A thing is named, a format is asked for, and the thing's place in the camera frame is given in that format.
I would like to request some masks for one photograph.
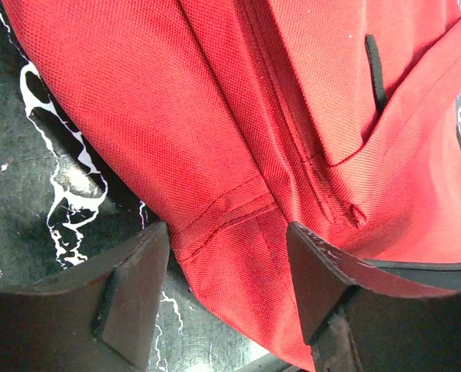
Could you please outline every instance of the red garment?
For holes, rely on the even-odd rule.
[[[169,222],[196,297],[280,358],[313,370],[288,222],[358,257],[461,260],[456,0],[4,3],[65,111]]]

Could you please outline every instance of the red cloth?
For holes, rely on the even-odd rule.
[[[65,111],[169,222],[196,297],[280,358],[314,369],[288,222],[358,257],[461,260],[456,0],[4,3]]]

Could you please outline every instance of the marble pattern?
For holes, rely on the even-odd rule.
[[[457,107],[461,132],[461,94]],[[0,5],[0,286],[79,264],[156,218],[48,95]],[[230,372],[267,353],[202,308],[173,257],[162,289],[149,371]]]

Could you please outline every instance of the black elastic loop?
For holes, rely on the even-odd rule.
[[[378,52],[377,41],[373,35],[366,35],[366,51],[370,60],[371,82],[378,113],[381,114],[387,105],[387,96],[384,88],[384,75],[382,73],[382,63]]]

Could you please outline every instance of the marble table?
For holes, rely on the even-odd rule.
[[[0,6],[0,286],[77,265],[156,218],[48,95]],[[231,372],[267,354],[198,303],[173,257],[162,289],[149,371]]]

